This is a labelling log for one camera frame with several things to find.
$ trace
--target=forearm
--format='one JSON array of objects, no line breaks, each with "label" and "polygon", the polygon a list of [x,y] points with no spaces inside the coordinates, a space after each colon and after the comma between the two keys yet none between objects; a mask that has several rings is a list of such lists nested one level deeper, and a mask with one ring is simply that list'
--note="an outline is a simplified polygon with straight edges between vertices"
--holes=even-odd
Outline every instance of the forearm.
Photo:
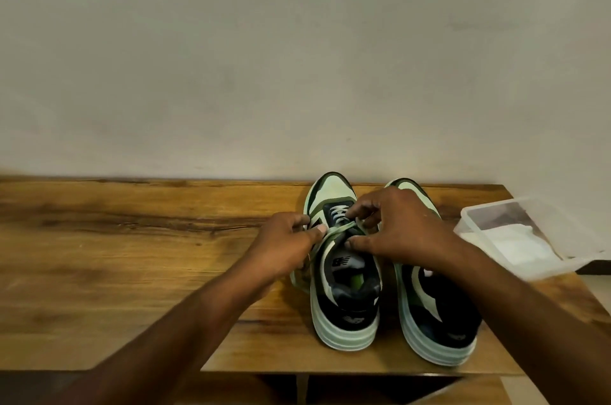
[{"label": "forearm", "polygon": [[552,404],[611,403],[611,339],[466,242],[448,277]]},{"label": "forearm", "polygon": [[208,360],[268,282],[242,262],[175,306],[50,404],[164,403]]}]

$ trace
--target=wooden tabletop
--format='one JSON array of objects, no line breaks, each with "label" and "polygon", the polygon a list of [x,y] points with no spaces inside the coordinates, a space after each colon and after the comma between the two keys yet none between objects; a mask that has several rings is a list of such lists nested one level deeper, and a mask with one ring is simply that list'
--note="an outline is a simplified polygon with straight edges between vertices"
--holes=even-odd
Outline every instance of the wooden tabletop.
[{"label": "wooden tabletop", "polygon": [[[302,210],[309,183],[0,179],[0,370],[87,370],[190,291],[226,270],[277,211]],[[363,194],[379,185],[355,185]],[[452,226],[463,207],[510,198],[501,185],[424,185]],[[249,308],[210,371],[521,374],[485,325],[457,369],[417,357],[401,333],[386,263],[381,322],[358,353],[323,345],[307,294],[288,280]],[[537,284],[607,331],[575,274]]]}]

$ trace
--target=hand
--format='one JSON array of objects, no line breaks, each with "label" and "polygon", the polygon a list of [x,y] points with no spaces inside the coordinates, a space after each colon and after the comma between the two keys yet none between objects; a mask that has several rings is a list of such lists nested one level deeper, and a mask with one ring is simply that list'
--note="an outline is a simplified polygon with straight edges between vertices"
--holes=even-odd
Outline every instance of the hand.
[{"label": "hand", "polygon": [[349,247],[394,262],[444,272],[457,259],[458,252],[453,250],[464,243],[415,192],[395,186],[363,195],[346,216],[365,219],[365,228],[373,228],[381,221],[382,231],[354,236],[348,240]]},{"label": "hand", "polygon": [[312,246],[322,241],[326,225],[303,231],[310,217],[295,212],[278,212],[263,224],[242,261],[271,284],[299,268]]}]

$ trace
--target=plastic container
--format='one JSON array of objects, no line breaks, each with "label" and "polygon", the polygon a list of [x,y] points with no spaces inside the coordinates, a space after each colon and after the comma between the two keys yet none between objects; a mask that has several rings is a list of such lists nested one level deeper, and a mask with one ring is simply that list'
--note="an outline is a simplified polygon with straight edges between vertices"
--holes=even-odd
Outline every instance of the plastic container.
[{"label": "plastic container", "polygon": [[611,258],[593,232],[536,197],[465,207],[454,232],[524,280],[568,273],[592,260]]}]

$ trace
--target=white wall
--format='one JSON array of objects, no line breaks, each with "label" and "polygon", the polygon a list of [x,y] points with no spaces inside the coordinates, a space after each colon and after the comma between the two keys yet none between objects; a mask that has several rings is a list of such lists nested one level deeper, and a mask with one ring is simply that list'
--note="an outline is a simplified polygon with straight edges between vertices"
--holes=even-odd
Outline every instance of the white wall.
[{"label": "white wall", "polygon": [[[611,200],[611,0],[0,0],[0,169]],[[585,185],[585,193],[574,189]]]}]

